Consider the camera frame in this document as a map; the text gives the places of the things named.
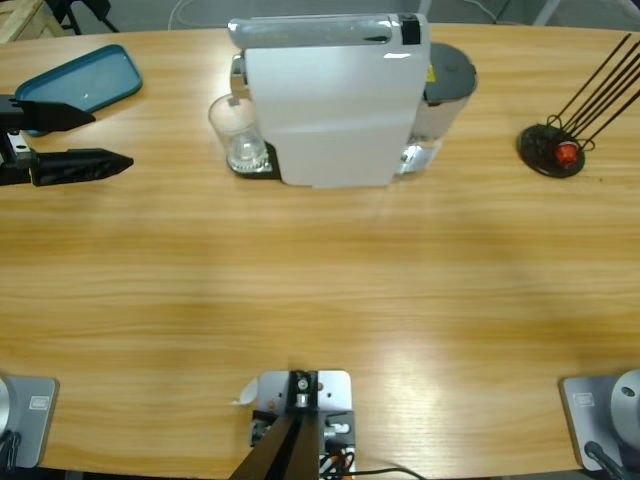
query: wooden table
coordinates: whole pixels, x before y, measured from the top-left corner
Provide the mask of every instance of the wooden table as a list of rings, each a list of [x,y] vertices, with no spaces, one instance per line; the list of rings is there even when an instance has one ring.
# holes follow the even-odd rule
[[[433,166],[313,190],[227,169],[207,109],[225,31],[0,46],[0,91],[109,43],[142,90],[41,151],[135,158],[106,181],[0,189],[0,367],[59,379],[44,465],[226,477],[271,369],[353,377],[359,466],[432,477],[576,468],[558,381],[640,365],[640,108],[578,177],[529,170],[516,135],[620,32],[435,26],[480,86]]]

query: metal mounting plate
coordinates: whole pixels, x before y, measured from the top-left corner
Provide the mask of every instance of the metal mounting plate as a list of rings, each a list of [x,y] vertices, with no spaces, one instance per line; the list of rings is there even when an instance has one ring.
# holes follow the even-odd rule
[[[351,376],[344,370],[318,371],[318,408],[324,411],[352,410]],[[257,410],[278,415],[284,413],[289,371],[264,372],[258,378]]]

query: blue tray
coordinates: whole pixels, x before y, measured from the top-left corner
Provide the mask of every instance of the blue tray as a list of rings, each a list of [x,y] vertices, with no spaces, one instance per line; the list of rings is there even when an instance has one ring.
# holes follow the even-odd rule
[[[16,98],[68,103],[92,113],[136,93],[140,87],[142,77],[126,50],[120,45],[107,45],[27,80],[16,90]]]

